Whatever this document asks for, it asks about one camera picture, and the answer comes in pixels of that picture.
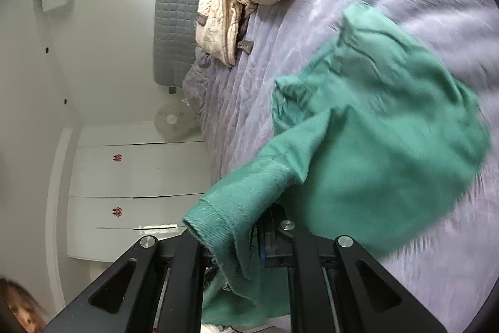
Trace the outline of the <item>teal green sweatshirt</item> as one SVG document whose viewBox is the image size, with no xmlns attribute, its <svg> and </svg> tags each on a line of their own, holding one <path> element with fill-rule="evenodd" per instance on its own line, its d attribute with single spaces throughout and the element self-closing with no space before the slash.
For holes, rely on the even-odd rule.
<svg viewBox="0 0 499 333">
<path fill-rule="evenodd" d="M 380 259 L 448 213 L 491 147 L 476 94 L 370 5 L 299 74 L 276 79 L 274 135 L 221 178 L 184 223 L 213 254 L 202 320 L 256 326 L 289 312 L 287 277 L 265 269 L 254 225 L 274 203 L 323 238 Z"/>
</svg>

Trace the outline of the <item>white wardrobe cabinet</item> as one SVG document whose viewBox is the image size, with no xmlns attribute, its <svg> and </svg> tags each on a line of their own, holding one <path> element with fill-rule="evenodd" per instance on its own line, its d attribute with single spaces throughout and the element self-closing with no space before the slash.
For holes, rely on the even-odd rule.
<svg viewBox="0 0 499 333">
<path fill-rule="evenodd" d="M 178 235 L 210 185 L 198 129 L 165 137 L 152 122 L 84 127 L 69 187 L 69 257 L 113 262 L 142 236 Z"/>
</svg>

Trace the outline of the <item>white round fan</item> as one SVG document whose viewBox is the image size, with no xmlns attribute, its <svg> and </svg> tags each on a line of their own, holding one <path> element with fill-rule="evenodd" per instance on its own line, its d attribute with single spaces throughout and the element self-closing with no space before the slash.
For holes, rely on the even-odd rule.
<svg viewBox="0 0 499 333">
<path fill-rule="evenodd" d="M 169 102 L 157 111 L 154 126 L 166 141 L 179 141 L 197 133 L 200 122 L 185 102 Z"/>
</svg>

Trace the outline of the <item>beige crumpled cloth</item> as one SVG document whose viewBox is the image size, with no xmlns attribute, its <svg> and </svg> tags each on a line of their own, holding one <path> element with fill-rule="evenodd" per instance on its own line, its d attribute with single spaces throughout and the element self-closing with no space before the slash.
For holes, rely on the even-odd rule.
<svg viewBox="0 0 499 333">
<path fill-rule="evenodd" d="M 233 67 L 240 25 L 257 7 L 251 0 L 199 0 L 195 16 L 197 45 L 225 66 Z"/>
</svg>

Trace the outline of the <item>lavender plush bed blanket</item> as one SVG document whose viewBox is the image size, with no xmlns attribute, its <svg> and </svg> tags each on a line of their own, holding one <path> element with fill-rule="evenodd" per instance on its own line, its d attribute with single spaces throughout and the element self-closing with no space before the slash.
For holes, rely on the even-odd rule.
<svg viewBox="0 0 499 333">
<path fill-rule="evenodd" d="M 278 203 L 317 236 L 351 236 L 464 331 L 498 278 L 494 0 L 286 0 L 247 34 L 233 67 L 199 51 L 183 82 L 213 179 L 184 220 L 221 266 L 202 320 L 289 312 L 254 232 Z"/>
</svg>

